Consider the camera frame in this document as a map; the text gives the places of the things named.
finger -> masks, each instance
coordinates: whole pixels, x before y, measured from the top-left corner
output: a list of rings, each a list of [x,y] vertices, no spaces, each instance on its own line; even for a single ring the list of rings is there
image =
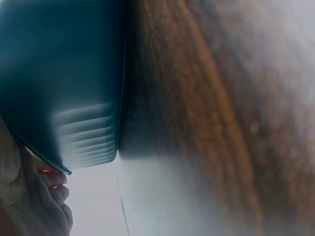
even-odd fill
[[[33,201],[40,199],[44,204],[50,204],[52,198],[47,186],[39,177],[35,162],[31,153],[25,147],[19,147],[23,167],[24,178],[29,188],[29,194]]]
[[[48,189],[55,186],[64,185],[67,183],[67,178],[63,173],[39,173],[40,178],[43,180],[44,184]]]
[[[69,197],[69,189],[65,186],[60,186],[50,190],[51,197],[55,200],[58,206],[62,206],[65,200]]]
[[[65,217],[67,218],[67,221],[68,221],[68,225],[70,227],[70,230],[73,226],[73,217],[72,217],[72,212],[71,212],[71,209],[68,205],[66,204],[63,204],[63,206],[61,207],[61,209],[63,210],[64,212],[64,215]]]
[[[0,182],[14,182],[19,176],[20,167],[18,146],[0,116]]]
[[[26,182],[33,181],[37,174],[37,169],[33,157],[26,147],[19,146],[19,150],[25,180]]]
[[[36,168],[38,171],[40,172],[58,172],[57,170],[55,170],[54,168],[52,168],[50,165],[48,165],[47,163],[45,163],[43,160],[41,160],[38,156],[36,156],[31,150],[29,150],[29,152],[31,153],[34,162],[36,164]]]

